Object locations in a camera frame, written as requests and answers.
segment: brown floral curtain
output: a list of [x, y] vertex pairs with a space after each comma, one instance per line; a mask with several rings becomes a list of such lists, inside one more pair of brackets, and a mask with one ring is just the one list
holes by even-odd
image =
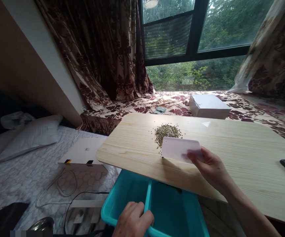
[[285, 1], [275, 0], [230, 90], [278, 96], [285, 93]]
[[142, 54], [136, 0], [35, 0], [94, 110], [155, 93]]

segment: light wood grain surface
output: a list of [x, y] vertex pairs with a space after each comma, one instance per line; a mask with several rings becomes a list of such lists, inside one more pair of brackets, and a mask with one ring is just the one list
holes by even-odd
[[219, 155], [235, 183], [267, 216], [285, 222], [285, 139], [252, 122], [183, 116], [128, 114], [96, 153], [99, 161], [208, 198], [226, 201], [198, 169], [162, 159], [153, 128], [179, 125], [184, 139], [198, 140]]

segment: white bed sheet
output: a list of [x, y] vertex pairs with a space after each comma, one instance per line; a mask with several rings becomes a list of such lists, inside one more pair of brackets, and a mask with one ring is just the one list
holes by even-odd
[[[16, 134], [16, 130], [10, 130], [0, 135], [0, 152]], [[63, 168], [57, 162], [72, 146], [77, 134], [77, 130], [59, 126], [60, 140], [56, 144], [36, 149], [9, 161], [0, 162], [0, 209], [13, 202], [30, 203], [17, 224], [16, 230], [27, 230], [39, 219], [50, 216], [55, 221], [54, 233], [63, 233], [63, 221], [68, 204], [52, 204], [42, 208], [36, 208], [35, 204], [42, 192], [63, 172]], [[80, 131], [78, 136], [78, 138], [90, 137], [105, 136], [84, 131]], [[59, 186], [64, 193], [68, 194], [77, 185], [76, 191], [70, 197], [63, 197], [59, 194], [54, 183], [44, 193], [39, 205], [48, 202], [70, 202], [78, 193], [84, 191], [108, 192], [114, 185], [119, 172], [120, 169], [116, 167], [111, 167], [108, 173], [74, 171], [77, 184], [73, 174], [67, 172], [59, 178]]]

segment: yellow and black tape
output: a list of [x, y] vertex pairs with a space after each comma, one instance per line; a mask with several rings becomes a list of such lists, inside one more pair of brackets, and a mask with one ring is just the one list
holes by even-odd
[[71, 160], [66, 160], [64, 163], [67, 165], [70, 165], [69, 163], [71, 162]]
[[93, 161], [87, 161], [86, 166], [93, 166], [91, 165], [93, 163]]

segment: white cardboard box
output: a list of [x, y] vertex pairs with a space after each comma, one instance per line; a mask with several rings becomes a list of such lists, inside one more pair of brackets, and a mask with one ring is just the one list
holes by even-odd
[[58, 161], [68, 170], [108, 172], [110, 165], [99, 162], [96, 152], [106, 138], [80, 138]]
[[194, 117], [225, 119], [231, 108], [214, 95], [191, 95], [189, 107]]

